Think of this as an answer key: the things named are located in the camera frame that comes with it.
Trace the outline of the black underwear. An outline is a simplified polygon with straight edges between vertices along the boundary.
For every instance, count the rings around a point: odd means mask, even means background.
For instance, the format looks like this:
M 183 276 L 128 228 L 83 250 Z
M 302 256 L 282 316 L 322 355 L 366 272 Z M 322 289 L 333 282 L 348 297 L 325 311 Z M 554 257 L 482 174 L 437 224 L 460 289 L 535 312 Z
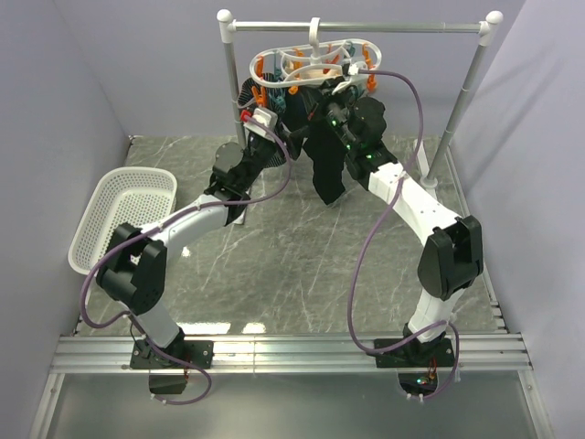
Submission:
M 338 200 L 346 191 L 342 181 L 347 144 L 341 133 L 310 132 L 310 122 L 303 128 L 291 131 L 291 139 L 302 148 L 313 162 L 313 185 L 326 205 Z

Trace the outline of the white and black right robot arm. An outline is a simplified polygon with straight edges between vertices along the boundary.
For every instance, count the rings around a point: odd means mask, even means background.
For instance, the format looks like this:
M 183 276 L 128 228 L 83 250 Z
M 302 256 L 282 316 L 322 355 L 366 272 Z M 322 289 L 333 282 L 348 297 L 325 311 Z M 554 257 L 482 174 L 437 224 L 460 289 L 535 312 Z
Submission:
M 313 131 L 309 139 L 338 150 L 314 160 L 314 186 L 325 203 L 335 201 L 343 186 L 326 171 L 346 168 L 420 240 L 422 292 L 403 338 L 384 348 L 362 348 L 370 356 L 398 354 L 420 366 L 440 349 L 455 304 L 484 270 L 482 227 L 475 217 L 462 218 L 444 207 L 410 177 L 382 142 L 384 111 L 382 102 L 368 96 L 350 100 L 329 95 L 314 106 L 308 117 Z

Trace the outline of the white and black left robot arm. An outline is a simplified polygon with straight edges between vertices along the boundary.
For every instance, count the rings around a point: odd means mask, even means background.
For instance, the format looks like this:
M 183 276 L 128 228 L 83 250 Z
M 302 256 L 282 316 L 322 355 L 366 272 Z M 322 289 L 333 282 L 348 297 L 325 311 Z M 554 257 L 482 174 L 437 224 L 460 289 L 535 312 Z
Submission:
M 150 227 L 123 223 L 96 263 L 97 285 L 126 307 L 161 366 L 173 368 L 185 357 L 184 331 L 162 303 L 167 265 L 184 247 L 228 226 L 254 204 L 250 186 L 276 155 L 287 166 L 293 163 L 284 141 L 269 129 L 250 134 L 245 147 L 222 145 L 202 195 Z

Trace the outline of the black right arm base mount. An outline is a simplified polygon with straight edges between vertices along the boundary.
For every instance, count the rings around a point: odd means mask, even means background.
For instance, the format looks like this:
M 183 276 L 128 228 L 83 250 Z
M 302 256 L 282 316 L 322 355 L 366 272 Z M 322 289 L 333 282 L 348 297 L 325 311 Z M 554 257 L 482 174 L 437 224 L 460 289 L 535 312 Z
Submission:
M 441 335 L 420 343 L 414 339 L 390 352 L 375 354 L 378 369 L 397 369 L 400 388 L 420 402 L 437 396 L 458 379 L 458 348 Z

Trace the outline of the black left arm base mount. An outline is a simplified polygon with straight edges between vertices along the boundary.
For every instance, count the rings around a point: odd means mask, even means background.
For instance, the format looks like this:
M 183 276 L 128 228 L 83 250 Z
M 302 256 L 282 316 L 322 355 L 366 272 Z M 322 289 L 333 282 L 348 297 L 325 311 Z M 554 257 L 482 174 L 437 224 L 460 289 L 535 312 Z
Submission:
M 211 389 L 211 369 L 214 342 L 183 340 L 169 348 L 159 348 L 146 339 L 134 342 L 129 369 L 149 373 L 148 385 L 155 396 L 181 395 L 192 381 L 191 374 L 203 376 L 204 394 Z

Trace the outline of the white clip hanger frame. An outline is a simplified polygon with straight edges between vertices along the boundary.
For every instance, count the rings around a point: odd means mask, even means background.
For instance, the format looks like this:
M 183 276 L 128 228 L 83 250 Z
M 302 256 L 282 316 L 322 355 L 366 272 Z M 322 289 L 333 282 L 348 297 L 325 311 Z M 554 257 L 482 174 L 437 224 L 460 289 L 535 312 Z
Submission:
M 319 79 L 300 79 L 306 70 L 337 70 L 335 86 L 344 78 L 344 64 L 364 61 L 367 75 L 380 67 L 382 52 L 373 42 L 362 38 L 345 38 L 321 41 L 319 32 L 324 30 L 321 19 L 314 17 L 306 26 L 308 43 L 301 46 L 270 48 L 258 53 L 250 62 L 250 76 L 269 89 L 286 89 L 289 86 L 317 85 Z

